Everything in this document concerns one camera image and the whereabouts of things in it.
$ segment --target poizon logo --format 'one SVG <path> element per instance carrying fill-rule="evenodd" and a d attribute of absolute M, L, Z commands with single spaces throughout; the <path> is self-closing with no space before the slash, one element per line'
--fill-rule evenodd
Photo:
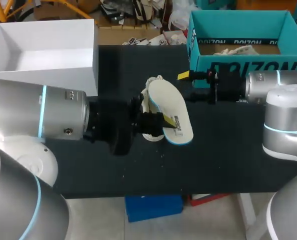
<path fill-rule="evenodd" d="M 194 47 L 194 40 L 197 37 L 197 33 L 195 32 L 195 28 L 193 28 L 192 30 L 192 37 L 190 39 L 190 43 L 189 43 L 189 49 L 188 49 L 188 61 L 191 60 L 191 54 L 192 54 L 192 50 Z"/>

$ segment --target flip-flop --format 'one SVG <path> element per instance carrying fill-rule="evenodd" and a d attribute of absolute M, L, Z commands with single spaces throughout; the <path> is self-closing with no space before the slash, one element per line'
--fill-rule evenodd
<path fill-rule="evenodd" d="M 194 135 L 184 98 L 174 85 L 161 76 L 158 78 L 146 86 L 150 110 L 151 105 L 154 105 L 158 112 L 175 121 L 177 128 L 163 128 L 168 142 L 174 145 L 186 145 L 192 141 Z"/>

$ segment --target red object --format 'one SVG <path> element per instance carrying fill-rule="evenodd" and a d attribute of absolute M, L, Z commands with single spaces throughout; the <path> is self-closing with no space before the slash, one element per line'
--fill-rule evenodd
<path fill-rule="evenodd" d="M 183 31 L 183 33 L 184 33 L 184 36 L 185 36 L 186 38 L 188 38 L 188 30 L 186 29 L 185 31 Z"/>
<path fill-rule="evenodd" d="M 205 196 L 205 197 L 202 197 L 202 198 L 199 198 L 199 199 L 192 199 L 192 197 L 189 195 L 188 196 L 188 200 L 189 200 L 189 203 L 195 207 L 197 205 L 201 205 L 201 204 L 205 204 L 205 203 L 208 203 L 208 202 L 211 202 L 213 200 L 216 200 L 216 199 L 220 199 L 220 198 L 223 198 L 223 197 L 226 197 L 230 194 L 228 193 L 223 193 L 223 194 L 215 194 L 215 195 L 210 195 L 210 196 Z"/>

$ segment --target blue plastic crate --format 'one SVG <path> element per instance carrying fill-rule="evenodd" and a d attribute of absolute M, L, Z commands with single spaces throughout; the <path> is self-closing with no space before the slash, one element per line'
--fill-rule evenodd
<path fill-rule="evenodd" d="M 126 196 L 125 208 L 130 223 L 179 214 L 183 210 L 180 195 Z"/>

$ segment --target yellow tag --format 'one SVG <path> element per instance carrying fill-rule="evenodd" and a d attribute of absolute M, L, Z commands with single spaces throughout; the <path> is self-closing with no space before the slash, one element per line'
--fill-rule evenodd
<path fill-rule="evenodd" d="M 188 79 L 190 76 L 190 71 L 185 71 L 177 75 L 177 80 Z"/>

